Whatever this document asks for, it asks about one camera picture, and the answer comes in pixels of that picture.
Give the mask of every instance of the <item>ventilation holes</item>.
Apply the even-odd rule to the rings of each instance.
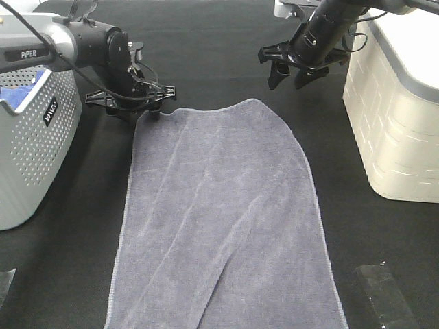
[[[14,79],[9,77],[6,84],[11,80]],[[75,120],[74,85],[70,71],[52,73],[12,127],[14,137],[10,155],[28,186],[41,184],[57,163],[57,155],[63,149]],[[46,127],[43,115],[53,96],[58,101],[58,109],[49,127]]]
[[[43,66],[35,66],[0,74],[0,86],[5,88],[28,86],[32,83],[32,79],[35,78],[36,72],[41,70],[44,70]]]

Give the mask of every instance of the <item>gray towel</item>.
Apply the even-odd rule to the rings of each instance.
[[[262,102],[139,119],[105,328],[347,328],[308,162]]]

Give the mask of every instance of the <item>clear plastic object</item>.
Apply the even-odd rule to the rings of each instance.
[[[9,287],[14,279],[15,272],[16,269],[13,269],[9,272],[0,272],[0,308],[5,302],[6,295],[8,294]]]
[[[381,329],[419,329],[385,262],[355,269]]]

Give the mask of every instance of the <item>gray plastic basket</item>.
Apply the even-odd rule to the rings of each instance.
[[[38,70],[44,68],[0,74],[0,86],[28,85]],[[17,109],[0,94],[0,230],[34,214],[66,156],[81,111],[71,71],[46,69]]]

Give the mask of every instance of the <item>white storage bin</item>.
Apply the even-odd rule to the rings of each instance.
[[[0,86],[28,85],[38,70],[44,69],[0,74]],[[64,160],[81,111],[71,71],[45,70],[16,109],[0,100],[0,230],[34,214]]]
[[[388,14],[357,31],[368,43],[352,55],[343,99],[370,185],[439,202],[439,16]]]

